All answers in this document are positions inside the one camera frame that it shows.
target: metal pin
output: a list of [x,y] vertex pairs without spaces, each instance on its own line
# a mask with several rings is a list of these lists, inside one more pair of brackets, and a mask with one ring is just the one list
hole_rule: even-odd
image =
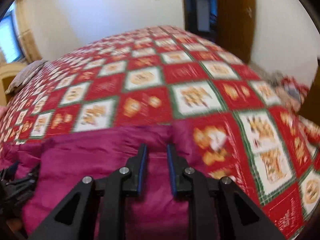
[[191,175],[191,174],[194,174],[194,173],[195,173],[195,169],[194,169],[194,168],[191,168],[191,167],[185,168],[185,169],[184,169],[184,172],[185,172],[186,174],[188,174],[188,175]]
[[89,184],[90,182],[92,181],[92,178],[90,176],[85,176],[83,179],[82,179],[82,182],[84,184]]
[[232,179],[230,179],[229,177],[222,177],[221,181],[223,184],[230,184],[232,182]]
[[129,171],[130,171],[129,168],[127,168],[127,167],[122,167],[119,169],[119,172],[123,175],[127,174]]

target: purple cloth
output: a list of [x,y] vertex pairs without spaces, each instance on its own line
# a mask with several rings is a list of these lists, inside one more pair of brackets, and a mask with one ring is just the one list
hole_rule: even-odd
[[61,199],[90,175],[109,175],[148,146],[147,173],[142,197],[126,203],[128,239],[187,239],[188,203],[173,199],[169,182],[166,145],[173,142],[178,155],[204,172],[188,122],[173,125],[131,126],[75,133],[49,138],[41,144],[6,145],[1,167],[21,161],[18,177],[25,176],[41,156],[41,169],[34,197],[23,208],[22,218],[31,233]]

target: bed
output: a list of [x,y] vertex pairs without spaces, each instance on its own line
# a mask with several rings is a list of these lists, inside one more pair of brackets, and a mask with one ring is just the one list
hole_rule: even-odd
[[253,70],[180,28],[114,35],[55,60],[9,102],[0,141],[180,120],[205,173],[231,177],[295,238],[320,198],[318,149]]

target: curtain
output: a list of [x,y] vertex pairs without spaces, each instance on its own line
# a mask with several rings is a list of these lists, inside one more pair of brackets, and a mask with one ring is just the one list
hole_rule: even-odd
[[36,60],[42,59],[25,16],[25,0],[15,0],[15,9],[13,13],[18,42],[27,62],[30,64]]
[[5,57],[4,57],[4,54],[3,54],[3,51],[0,47],[0,64],[2,63],[7,63],[6,60],[5,60]]

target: blue window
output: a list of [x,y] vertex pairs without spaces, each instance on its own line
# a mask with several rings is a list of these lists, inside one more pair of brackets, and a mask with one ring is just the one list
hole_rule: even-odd
[[13,28],[13,9],[14,5],[11,5],[4,18],[0,22],[0,47],[4,53],[7,63],[11,63],[22,57],[19,43]]

